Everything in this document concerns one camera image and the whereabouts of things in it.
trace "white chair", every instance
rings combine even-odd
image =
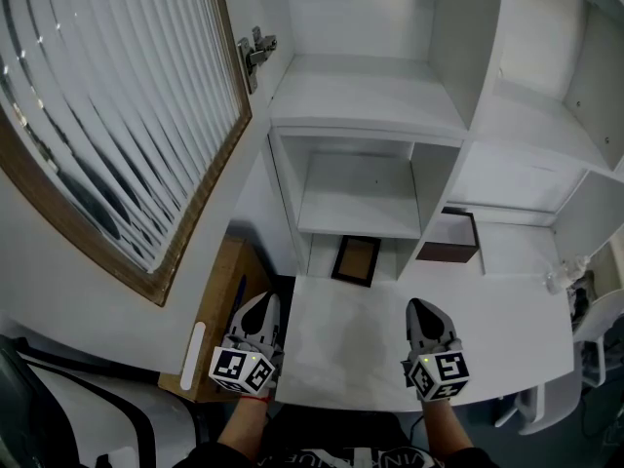
[[[494,423],[505,424],[516,412],[523,417],[520,435],[530,435],[569,416],[578,406],[583,383],[593,387],[605,383],[605,333],[624,310],[624,291],[611,292],[592,304],[574,331],[574,371],[560,378],[520,392],[514,405]],[[598,379],[583,373],[581,350],[585,342],[598,347]]]

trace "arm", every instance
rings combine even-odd
[[[423,402],[422,411],[434,457],[444,462],[452,454],[473,446],[449,401]]]
[[[252,468],[260,449],[267,405],[242,396],[216,442],[196,447],[175,468]]]
[[[255,461],[260,451],[267,408],[265,402],[241,397],[217,442],[239,451],[249,461]]]

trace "white cabinet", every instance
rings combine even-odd
[[[624,223],[624,2],[280,7],[270,139],[299,273],[329,276],[351,234],[383,238],[377,277],[398,279],[444,206],[550,227],[561,258]]]

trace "white desk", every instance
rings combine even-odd
[[[433,302],[453,319],[472,380],[455,404],[524,390],[573,369],[572,332],[564,293],[552,296],[539,278],[482,276],[468,264],[418,261],[401,282],[372,288],[298,276],[277,400],[318,408],[420,410],[407,388],[406,307]]]

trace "wooden board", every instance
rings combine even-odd
[[[273,126],[466,133],[431,68],[407,59],[295,56],[270,108]]]
[[[255,296],[272,289],[252,245],[241,239],[225,237],[219,248],[214,268],[202,296],[196,323],[205,332],[196,341],[195,359],[188,347],[182,373],[161,373],[158,386],[192,402],[232,402],[238,397],[219,387],[208,377],[213,350],[221,344],[230,314],[235,305],[244,305]],[[191,332],[188,338],[193,343]]]
[[[358,236],[420,237],[410,162],[313,154],[298,229]]]
[[[486,276],[543,278],[559,265],[553,231],[548,227],[477,222],[477,232]]]
[[[371,288],[298,276],[277,401],[342,410],[420,410],[400,361],[410,351],[406,306],[438,305],[461,338],[468,404],[513,394],[571,372],[567,298],[540,279],[487,278],[467,264],[415,261],[399,282]]]

